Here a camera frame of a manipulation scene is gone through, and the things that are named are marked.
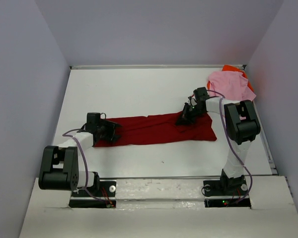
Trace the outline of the dark red t shirt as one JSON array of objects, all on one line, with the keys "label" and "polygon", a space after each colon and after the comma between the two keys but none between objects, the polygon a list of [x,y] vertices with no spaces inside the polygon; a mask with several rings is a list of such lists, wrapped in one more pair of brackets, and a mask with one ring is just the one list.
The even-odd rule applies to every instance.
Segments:
[{"label": "dark red t shirt", "polygon": [[113,147],[127,145],[164,144],[179,141],[216,141],[212,129],[212,119],[208,114],[195,119],[193,124],[176,125],[180,112],[163,115],[111,118],[121,127],[116,129],[120,135],[116,142],[100,140],[94,147]]}]

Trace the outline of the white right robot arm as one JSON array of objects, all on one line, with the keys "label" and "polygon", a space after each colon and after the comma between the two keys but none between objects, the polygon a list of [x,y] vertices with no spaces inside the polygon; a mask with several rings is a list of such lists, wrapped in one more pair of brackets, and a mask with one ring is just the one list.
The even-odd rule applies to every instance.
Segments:
[{"label": "white right robot arm", "polygon": [[246,184],[244,173],[249,169],[245,160],[252,141],[261,131],[259,119],[251,100],[233,101],[219,92],[210,96],[210,92],[205,87],[194,90],[175,124],[194,124],[199,116],[208,112],[220,115],[229,145],[227,161],[218,180],[204,181],[202,194],[206,197],[233,196],[238,191],[239,197],[244,199],[252,188]]}]

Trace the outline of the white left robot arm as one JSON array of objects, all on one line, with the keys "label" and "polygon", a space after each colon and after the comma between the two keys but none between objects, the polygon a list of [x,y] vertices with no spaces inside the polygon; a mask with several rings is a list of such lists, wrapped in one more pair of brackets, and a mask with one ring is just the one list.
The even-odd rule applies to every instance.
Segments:
[{"label": "white left robot arm", "polygon": [[100,177],[97,172],[88,170],[85,151],[98,142],[117,142],[121,136],[116,130],[122,127],[110,121],[105,113],[88,113],[86,123],[62,134],[67,141],[58,145],[46,146],[43,150],[38,185],[41,190],[83,190],[95,200],[100,190]]}]

